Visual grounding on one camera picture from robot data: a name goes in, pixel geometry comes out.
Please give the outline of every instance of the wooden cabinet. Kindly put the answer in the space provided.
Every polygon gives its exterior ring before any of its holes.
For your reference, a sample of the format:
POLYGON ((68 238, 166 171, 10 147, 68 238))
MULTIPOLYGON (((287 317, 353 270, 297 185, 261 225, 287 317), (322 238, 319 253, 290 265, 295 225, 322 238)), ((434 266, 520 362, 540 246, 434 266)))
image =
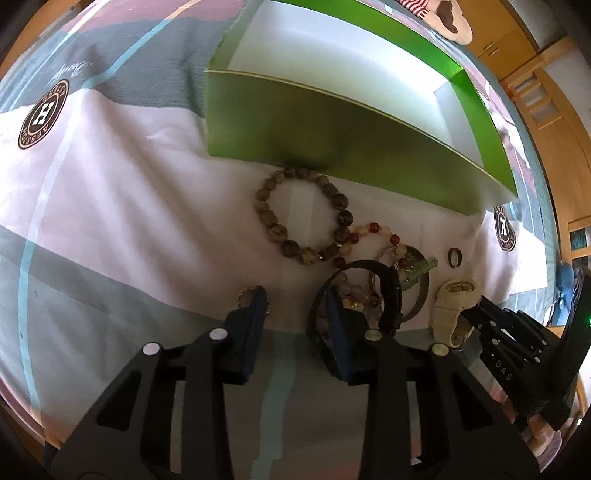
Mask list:
POLYGON ((509 34, 517 26, 500 0, 457 0, 472 28, 474 39, 468 48, 476 56, 509 34))
POLYGON ((472 28, 468 48, 499 79, 535 57, 534 47, 501 0, 457 0, 472 28))
POLYGON ((479 58, 497 78, 504 79, 534 57, 534 47, 523 30, 513 30, 493 43, 479 58))

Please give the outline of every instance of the dark ring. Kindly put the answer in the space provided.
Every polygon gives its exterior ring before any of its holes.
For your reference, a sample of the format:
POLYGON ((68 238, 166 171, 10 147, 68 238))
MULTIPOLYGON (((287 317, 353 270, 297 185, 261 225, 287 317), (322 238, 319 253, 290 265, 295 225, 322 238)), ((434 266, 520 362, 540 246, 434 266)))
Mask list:
POLYGON ((459 248, 450 248, 447 253, 447 262, 452 268, 457 268, 462 264, 462 251, 459 248), (457 256, 457 262, 453 261, 453 254, 457 256))

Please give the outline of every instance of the red striped fabric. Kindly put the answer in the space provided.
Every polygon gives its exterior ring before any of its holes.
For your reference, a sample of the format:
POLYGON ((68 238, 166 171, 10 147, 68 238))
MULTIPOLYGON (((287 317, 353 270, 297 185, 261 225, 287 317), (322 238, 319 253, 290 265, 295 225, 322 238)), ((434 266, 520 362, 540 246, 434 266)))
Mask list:
POLYGON ((398 2, 420 18, 424 18, 429 12, 427 9, 429 0, 398 0, 398 2))

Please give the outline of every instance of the bead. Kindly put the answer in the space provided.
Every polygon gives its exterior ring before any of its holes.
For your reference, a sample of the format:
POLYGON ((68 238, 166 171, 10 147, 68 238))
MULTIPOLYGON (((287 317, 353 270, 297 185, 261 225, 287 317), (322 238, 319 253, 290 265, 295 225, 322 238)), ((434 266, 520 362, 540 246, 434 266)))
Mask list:
POLYGON ((339 285, 339 292, 341 292, 342 295, 351 295, 351 289, 353 288, 353 285, 351 285, 349 282, 343 282, 341 285, 339 285))
POLYGON ((352 251, 353 247, 351 247, 350 244, 343 244, 342 247, 339 248, 339 255, 341 257, 348 257, 352 251))
POLYGON ((259 189, 256 191, 256 199, 262 202, 268 200, 270 196, 271 192, 269 192, 267 189, 259 189))
POLYGON ((267 229, 267 238, 274 244, 282 244, 283 242, 287 242, 287 239, 289 238, 289 235, 287 234, 287 228, 285 228, 280 223, 271 225, 267 229))
POLYGON ((334 185, 332 185, 331 183, 329 183, 329 184, 326 184, 324 186, 324 188, 322 188, 322 191, 324 192, 324 194, 328 198, 332 198, 339 192, 339 189, 337 187, 335 187, 334 185))
POLYGON ((341 270, 342 268, 345 268, 347 266, 347 261, 343 257, 336 257, 333 260, 333 265, 335 266, 335 268, 341 270))
POLYGON ((343 307, 349 310, 354 310, 356 312, 362 313, 363 312, 363 305, 358 301, 351 301, 349 299, 343 299, 343 307))
POLYGON ((281 170, 277 170, 275 172, 273 172, 273 180, 275 180, 277 183, 281 183, 283 180, 285 180, 285 172, 281 171, 281 170))
POLYGON ((259 200, 255 203, 255 210, 257 213, 265 213, 269 211, 269 204, 259 200))
POLYGON ((336 216, 336 221, 340 226, 349 226, 353 223, 353 214, 348 210, 341 210, 336 216))
POLYGON ((317 171, 310 170, 308 172, 308 181, 315 182, 320 177, 320 174, 317 171))
POLYGON ((326 262, 330 260, 335 255, 339 254, 339 247, 336 244, 330 244, 328 247, 323 248, 320 250, 320 255, 322 256, 322 261, 326 262))
POLYGON ((368 236, 369 235, 369 227, 367 225, 357 226, 355 227, 354 232, 359 236, 368 236))
POLYGON ((299 179, 307 179, 308 178, 308 170, 307 168, 300 167, 295 170, 295 174, 299 179))
POLYGON ((363 305, 369 305, 371 302, 371 294, 364 292, 357 299, 363 303, 363 305))
POLYGON ((324 187, 326 187, 328 184, 330 183, 329 178, 326 175, 321 175, 320 177, 318 177, 318 179, 316 180, 316 184, 323 189, 324 187))
POLYGON ((380 299, 377 295, 374 295, 373 293, 369 296, 369 300, 368 300, 368 307, 370 308, 376 308, 379 306, 380 304, 380 299))
POLYGON ((333 204, 333 207, 335 207, 337 210, 345 210, 349 206, 349 199, 346 195, 343 195, 342 193, 337 193, 336 195, 333 195, 331 202, 333 204))
POLYGON ((302 265, 312 265, 318 260, 318 254, 309 247, 304 248, 300 252, 300 262, 302 265))
POLYGON ((275 188, 277 187, 277 182, 273 179, 266 179, 262 183, 262 187, 267 190, 275 190, 275 188))
POLYGON ((300 253, 300 245, 294 240, 288 240, 281 244, 281 253, 287 258, 294 258, 300 253))
POLYGON ((334 285, 341 285, 343 283, 347 283, 349 279, 347 278, 347 274, 345 272, 340 272, 337 276, 333 279, 334 285))
POLYGON ((381 307, 374 307, 370 309, 367 314, 366 320, 368 322, 369 327, 377 328, 379 325, 379 318, 382 316, 382 308, 381 307))
POLYGON ((345 226, 340 226, 335 228, 335 232, 333 233, 333 239, 338 244, 344 244, 349 239, 349 235, 351 235, 349 229, 345 226))
POLYGON ((404 245, 404 244, 398 244, 396 246, 396 254, 399 257, 403 257, 404 255, 406 255, 406 252, 407 252, 406 245, 404 245))
POLYGON ((277 223, 277 216, 273 212, 273 210, 267 210, 259 215, 259 218, 263 225, 266 227, 270 227, 271 225, 275 225, 277 223))
POLYGON ((353 285, 351 287, 351 296, 352 297, 355 297, 357 300, 359 300, 362 294, 363 294, 363 289, 361 288, 361 285, 353 285))

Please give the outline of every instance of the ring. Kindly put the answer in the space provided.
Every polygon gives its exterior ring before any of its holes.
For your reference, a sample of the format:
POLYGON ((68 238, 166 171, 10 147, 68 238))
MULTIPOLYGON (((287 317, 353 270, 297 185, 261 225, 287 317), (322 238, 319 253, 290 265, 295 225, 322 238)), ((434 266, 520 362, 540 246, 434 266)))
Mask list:
POLYGON ((459 248, 450 248, 447 253, 447 262, 452 268, 457 268, 462 264, 462 251, 459 248))

